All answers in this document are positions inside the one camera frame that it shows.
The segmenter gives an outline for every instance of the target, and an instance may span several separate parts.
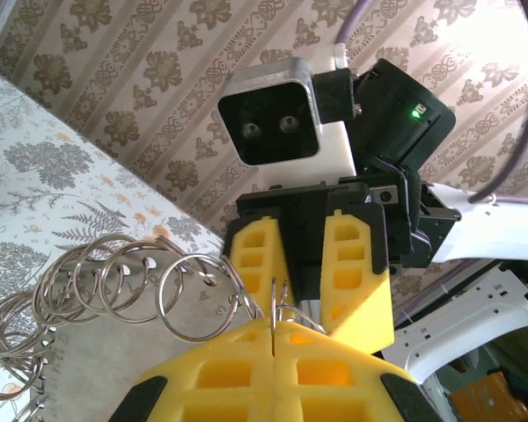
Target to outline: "gray leaf pattern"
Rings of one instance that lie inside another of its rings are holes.
[[[31,246],[13,242],[0,243],[0,300],[23,289],[35,279],[49,256]],[[31,328],[31,318],[19,318],[17,328]]]
[[[11,199],[0,201],[0,215],[3,213],[19,215],[25,209],[35,211],[35,206],[43,200],[47,201],[49,208],[53,208],[60,198],[75,196],[67,193],[54,193],[48,189],[41,189],[39,187],[29,187],[26,193],[8,192],[8,194],[11,196]]]
[[[135,189],[139,186],[145,186],[144,182],[135,176],[133,173],[129,172],[127,169],[120,168],[118,170],[117,177],[115,178],[123,187],[126,189]]]
[[[122,220],[126,218],[124,214],[112,210],[100,202],[97,202],[98,207],[93,207],[81,201],[78,203],[86,208],[87,213],[69,215],[63,217],[63,219],[79,222],[82,227],[52,232],[55,236],[75,242],[74,244],[57,245],[59,249],[68,250],[76,244],[89,243],[106,234],[123,233],[123,230],[129,227]]]
[[[8,128],[21,128],[25,117],[33,114],[36,105],[15,87],[0,85],[0,134]]]
[[[202,233],[199,223],[188,215],[182,215],[180,218],[170,217],[167,224],[172,234],[184,242],[193,242],[194,236]]]
[[[4,152],[6,159],[19,172],[37,171],[41,183],[54,189],[75,187],[74,176],[90,171],[92,158],[77,145],[52,142],[16,143]]]

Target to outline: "purple cable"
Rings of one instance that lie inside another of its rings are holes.
[[[528,198],[521,198],[519,196],[511,196],[511,195],[496,195],[496,202],[506,202],[510,204],[523,204],[528,205]]]
[[[344,19],[341,29],[336,35],[334,44],[343,42],[346,44],[350,39],[352,32],[358,27],[358,23],[363,16],[363,13],[370,7],[371,0],[358,0],[350,13]]]
[[[451,279],[456,277],[458,274],[460,274],[463,271],[465,271],[467,268],[469,268],[470,266],[475,264],[477,261],[478,261],[478,259],[466,259],[461,264],[459,264],[458,266],[454,267],[451,271],[449,271],[448,273],[446,273],[445,275],[440,277],[438,280],[436,280],[431,286],[429,286],[428,288],[424,289],[424,291],[422,291],[420,294],[418,294],[414,298],[414,302],[413,303],[411,303],[409,306],[407,306],[406,309],[401,311],[401,316],[399,317],[399,319],[397,320],[395,325],[399,325],[403,321],[405,321],[407,319],[407,315],[409,314],[409,312],[412,312],[414,310],[414,308],[416,307],[416,305],[418,305],[420,302],[422,302],[424,299],[426,299],[426,297],[429,294],[431,294],[435,290],[439,289],[445,283],[447,283],[448,281],[450,281]]]

